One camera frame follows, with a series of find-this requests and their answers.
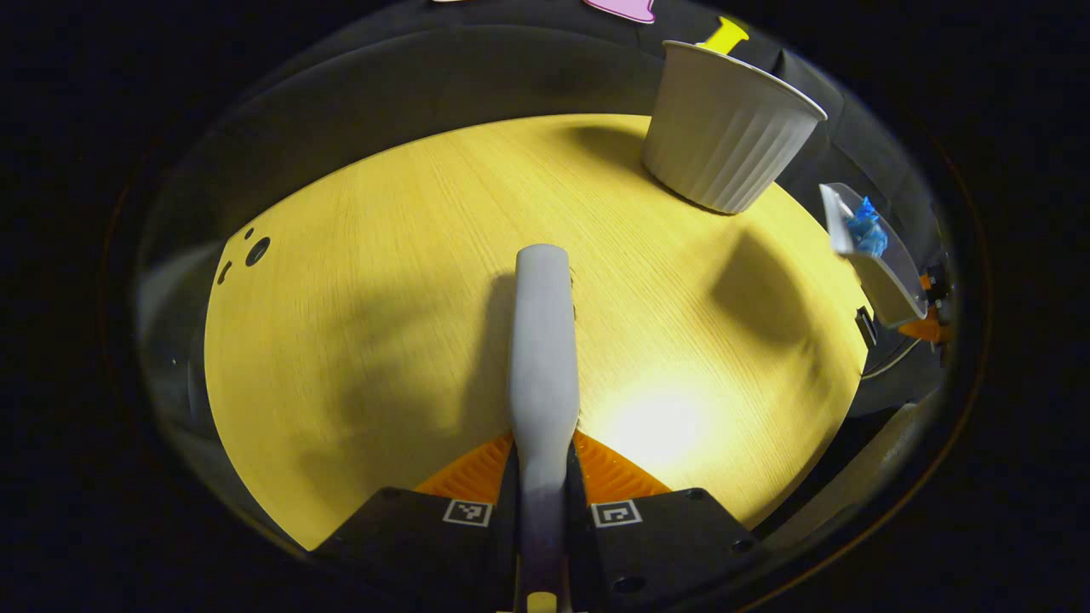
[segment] orange part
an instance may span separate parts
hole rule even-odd
[[[927,318],[901,324],[897,332],[912,338],[922,338],[935,345],[942,345],[946,339],[946,326],[938,323],[938,312],[934,306],[928,309]]]
[[[628,458],[577,431],[572,441],[583,468],[588,504],[627,501],[670,491]]]
[[[417,485],[416,491],[460,501],[496,504],[512,442],[510,432],[488,441],[433,474]]]
[[[627,501],[670,491],[625,456],[582,432],[572,437],[588,504]],[[513,436],[504,434],[461,456],[416,486],[423,494],[496,504]]]

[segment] pink object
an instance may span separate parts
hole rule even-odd
[[[640,23],[655,23],[651,4],[655,0],[583,0],[595,9]]]

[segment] orange gripper pad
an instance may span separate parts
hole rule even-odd
[[[670,491],[625,456],[577,431],[572,438],[583,468],[588,504],[627,501]]]
[[[460,501],[496,504],[512,441],[510,432],[488,441],[433,474],[417,485],[416,491]]]

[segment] round table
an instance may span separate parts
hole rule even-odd
[[[423,139],[227,242],[205,333],[213,416],[302,546],[379,486],[414,488],[508,429],[514,256],[538,242],[570,256],[581,431],[749,527],[802,480],[856,393],[855,314],[870,305],[779,187],[725,216],[658,183],[640,164],[649,121],[535,117]]]

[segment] white object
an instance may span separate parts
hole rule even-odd
[[[813,100],[704,47],[666,40],[643,164],[697,204],[741,213],[787,167],[819,121]]]
[[[516,274],[508,402],[522,494],[520,611],[532,592],[562,593],[564,481],[579,417],[579,369],[568,253],[528,247]]]
[[[879,226],[886,233],[886,249],[881,257],[857,251],[848,231],[847,218],[855,217],[863,197],[844,183],[820,183],[825,206],[825,228],[833,251],[851,263],[859,274],[863,293],[874,308],[874,315],[887,328],[928,316],[927,292],[912,255],[897,232],[879,215]]]

